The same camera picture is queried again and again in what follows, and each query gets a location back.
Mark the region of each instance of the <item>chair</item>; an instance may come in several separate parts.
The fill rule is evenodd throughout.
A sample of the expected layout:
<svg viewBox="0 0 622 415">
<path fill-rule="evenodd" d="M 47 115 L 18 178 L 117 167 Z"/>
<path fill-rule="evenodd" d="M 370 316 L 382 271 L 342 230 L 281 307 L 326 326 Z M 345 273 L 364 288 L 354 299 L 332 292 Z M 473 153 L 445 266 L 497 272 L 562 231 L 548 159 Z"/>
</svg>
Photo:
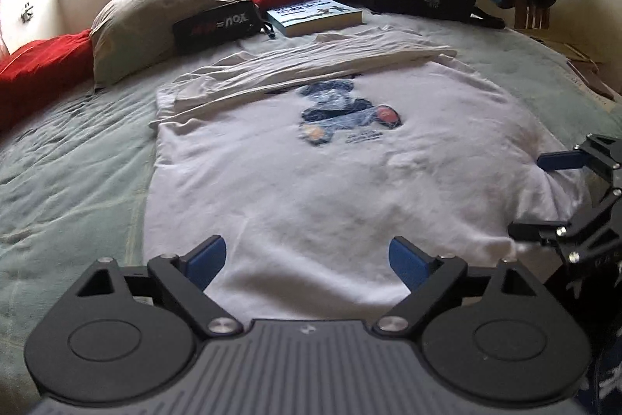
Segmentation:
<svg viewBox="0 0 622 415">
<path fill-rule="evenodd" d="M 550 8 L 528 6 L 527 0 L 514 0 L 515 29 L 548 29 Z"/>
</svg>

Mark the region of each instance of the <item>book cover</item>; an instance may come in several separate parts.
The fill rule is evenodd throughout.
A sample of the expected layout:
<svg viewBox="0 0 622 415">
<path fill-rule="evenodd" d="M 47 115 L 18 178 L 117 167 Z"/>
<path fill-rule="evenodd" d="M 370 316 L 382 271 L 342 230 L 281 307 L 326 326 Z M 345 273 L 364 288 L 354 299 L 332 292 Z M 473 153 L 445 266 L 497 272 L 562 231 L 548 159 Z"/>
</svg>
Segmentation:
<svg viewBox="0 0 622 415">
<path fill-rule="evenodd" d="M 363 12 L 333 0 L 309 0 L 267 12 L 268 20 L 285 36 L 337 30 L 363 22 Z"/>
</svg>

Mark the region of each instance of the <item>bedspread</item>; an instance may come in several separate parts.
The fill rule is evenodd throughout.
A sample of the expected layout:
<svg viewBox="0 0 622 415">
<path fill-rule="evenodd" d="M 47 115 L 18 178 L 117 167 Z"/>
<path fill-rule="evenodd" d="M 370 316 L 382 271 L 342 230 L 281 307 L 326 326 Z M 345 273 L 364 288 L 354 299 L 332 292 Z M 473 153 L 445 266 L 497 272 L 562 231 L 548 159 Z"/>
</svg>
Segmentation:
<svg viewBox="0 0 622 415">
<path fill-rule="evenodd" d="M 517 33 L 399 15 L 365 13 L 364 20 L 454 47 L 456 58 L 521 100 L 566 147 L 587 132 L 622 136 L 620 106 L 581 90 L 562 57 Z M 0 413 L 20 413 L 36 400 L 24 341 L 61 293 L 100 256 L 142 260 L 156 88 L 240 50 L 262 53 L 312 38 L 257 35 L 154 66 L 95 95 L 77 91 L 2 142 Z"/>
</svg>

